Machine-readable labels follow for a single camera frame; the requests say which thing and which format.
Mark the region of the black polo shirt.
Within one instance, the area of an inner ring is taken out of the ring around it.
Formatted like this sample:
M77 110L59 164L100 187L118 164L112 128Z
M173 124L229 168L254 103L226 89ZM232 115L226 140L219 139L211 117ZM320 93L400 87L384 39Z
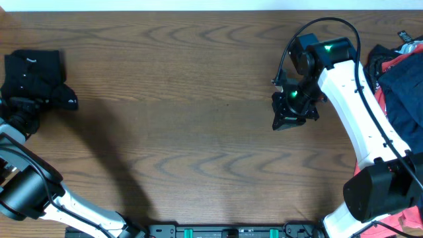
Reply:
M77 110L78 98L65 84L66 76L58 50L15 50L4 56L4 99L40 100L47 107Z

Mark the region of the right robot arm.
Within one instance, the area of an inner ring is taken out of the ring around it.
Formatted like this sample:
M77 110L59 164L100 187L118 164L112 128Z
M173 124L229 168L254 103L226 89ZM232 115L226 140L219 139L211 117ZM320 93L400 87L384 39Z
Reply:
M358 174L343 187L343 203L321 222L315 237L357 237L376 221L417 205L422 195L422 156L396 133L366 82L347 38L321 42L298 36L288 54L302 80L284 71L274 80L274 130L317 120L316 104L329 100L352 142Z

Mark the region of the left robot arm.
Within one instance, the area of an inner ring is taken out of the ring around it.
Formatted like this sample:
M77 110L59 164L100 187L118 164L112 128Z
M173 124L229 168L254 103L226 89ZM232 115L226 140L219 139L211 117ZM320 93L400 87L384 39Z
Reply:
M39 107L24 98L1 101L1 213L64 223L66 237L147 237L144 227L74 194L57 170L24 146L38 129Z

